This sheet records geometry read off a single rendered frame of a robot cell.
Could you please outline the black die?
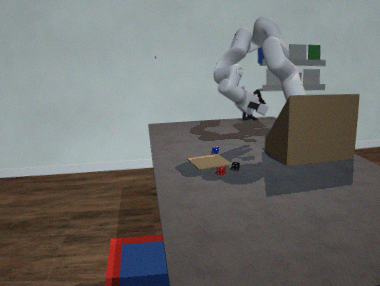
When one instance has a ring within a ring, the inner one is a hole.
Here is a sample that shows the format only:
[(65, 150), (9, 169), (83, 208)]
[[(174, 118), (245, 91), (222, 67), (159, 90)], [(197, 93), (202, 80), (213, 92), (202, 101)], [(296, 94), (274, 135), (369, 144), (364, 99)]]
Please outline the black die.
[(233, 162), (232, 163), (232, 170), (239, 170), (240, 163), (239, 162)]

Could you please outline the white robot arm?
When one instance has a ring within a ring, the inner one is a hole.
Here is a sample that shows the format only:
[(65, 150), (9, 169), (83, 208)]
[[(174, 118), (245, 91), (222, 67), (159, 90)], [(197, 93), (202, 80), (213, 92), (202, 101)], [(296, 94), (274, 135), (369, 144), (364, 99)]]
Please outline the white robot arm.
[(278, 24), (266, 16), (255, 21), (253, 35), (247, 28), (240, 28), (235, 33), (230, 49), (218, 61), (214, 70), (219, 92), (238, 105), (246, 100), (245, 87), (238, 86), (242, 68), (236, 63), (247, 53), (261, 47), (268, 69), (279, 78), (281, 84), (285, 81), (282, 90), (286, 101), (290, 95), (307, 95), (298, 69), (288, 60), (290, 54)]

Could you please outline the red die with white pips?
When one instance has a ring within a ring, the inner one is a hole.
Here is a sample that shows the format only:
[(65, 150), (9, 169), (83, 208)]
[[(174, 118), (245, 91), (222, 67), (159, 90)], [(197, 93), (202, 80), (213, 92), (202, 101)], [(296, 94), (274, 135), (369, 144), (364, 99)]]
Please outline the red die with white pips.
[(223, 167), (223, 166), (219, 166), (219, 167), (217, 167), (217, 174), (218, 174), (218, 175), (223, 175), (223, 174), (225, 174), (225, 167)]

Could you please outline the tan flat mat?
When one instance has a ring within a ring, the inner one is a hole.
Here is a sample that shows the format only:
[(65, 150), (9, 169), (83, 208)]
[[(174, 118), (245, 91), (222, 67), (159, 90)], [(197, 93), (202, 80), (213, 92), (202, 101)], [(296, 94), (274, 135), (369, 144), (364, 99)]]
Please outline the tan flat mat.
[(190, 161), (199, 170), (214, 168), (214, 167), (219, 167), (219, 166), (232, 165), (232, 163), (230, 163), (229, 161), (227, 161), (226, 159), (224, 159), (218, 154), (187, 158), (187, 160)]

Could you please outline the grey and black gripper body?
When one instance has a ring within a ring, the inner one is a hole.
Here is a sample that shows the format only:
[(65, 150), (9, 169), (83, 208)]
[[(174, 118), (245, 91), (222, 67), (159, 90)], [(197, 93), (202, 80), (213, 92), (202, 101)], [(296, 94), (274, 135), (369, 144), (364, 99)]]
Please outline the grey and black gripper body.
[(254, 103), (258, 103), (259, 97), (256, 96), (255, 94), (253, 94), (252, 92), (248, 91), (248, 90), (246, 90), (246, 92), (247, 92), (247, 98), (246, 98), (246, 100), (242, 104), (238, 105), (238, 104), (235, 103), (235, 105), (242, 112), (245, 112), (246, 114), (251, 115), (254, 110), (248, 108), (247, 106), (249, 105), (250, 101), (254, 102)]

